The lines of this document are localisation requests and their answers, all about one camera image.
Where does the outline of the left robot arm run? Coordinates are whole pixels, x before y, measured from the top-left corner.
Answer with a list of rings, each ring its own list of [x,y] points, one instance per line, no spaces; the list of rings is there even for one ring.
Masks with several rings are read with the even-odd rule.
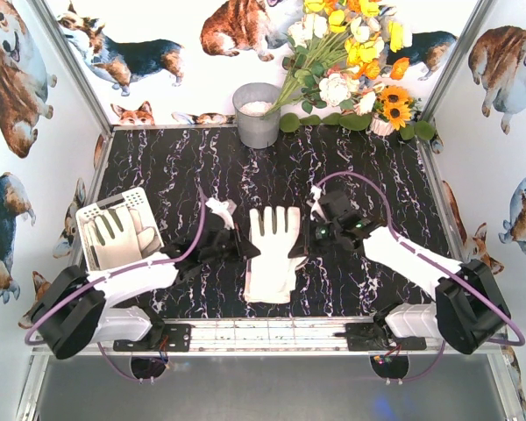
[[[119,268],[86,272],[71,266],[59,273],[30,310],[32,329],[59,360],[108,341],[118,351],[150,351],[163,341],[167,326],[135,297],[187,282],[205,264],[246,262],[259,255],[238,225],[227,228],[216,222],[203,227],[199,238],[180,237]]]

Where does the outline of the white work glove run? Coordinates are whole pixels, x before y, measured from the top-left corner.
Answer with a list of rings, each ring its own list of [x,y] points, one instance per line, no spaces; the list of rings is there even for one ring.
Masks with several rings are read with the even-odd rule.
[[[251,209],[250,241],[260,255],[250,259],[245,275],[245,300],[248,303],[289,303],[295,289],[296,269],[304,257],[290,258],[301,226],[297,207],[267,206]]]

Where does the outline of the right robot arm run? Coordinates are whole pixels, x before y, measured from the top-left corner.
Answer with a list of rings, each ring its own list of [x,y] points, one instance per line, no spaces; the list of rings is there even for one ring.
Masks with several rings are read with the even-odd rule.
[[[446,258],[392,233],[387,224],[361,216],[339,190],[324,193],[313,187],[308,204],[289,258],[338,246],[391,269],[430,297],[428,304],[395,303],[378,311],[373,321],[385,339],[442,339],[471,354],[506,324],[510,312],[483,261]]]

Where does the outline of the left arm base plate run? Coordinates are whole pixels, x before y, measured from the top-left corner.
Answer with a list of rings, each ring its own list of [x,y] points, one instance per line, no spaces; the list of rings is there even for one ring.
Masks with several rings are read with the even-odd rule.
[[[163,327],[153,327],[139,341],[116,340],[113,350],[116,352],[158,352],[186,353],[189,351],[192,339],[192,325],[164,324]]]

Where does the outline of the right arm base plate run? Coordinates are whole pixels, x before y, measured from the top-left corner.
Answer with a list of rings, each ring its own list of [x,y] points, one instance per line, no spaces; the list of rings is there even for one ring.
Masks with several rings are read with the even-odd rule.
[[[402,351],[423,351],[427,349],[426,340],[423,338],[396,338],[375,331],[373,324],[345,325],[345,331],[338,334],[345,338],[349,351],[389,351],[397,346]]]

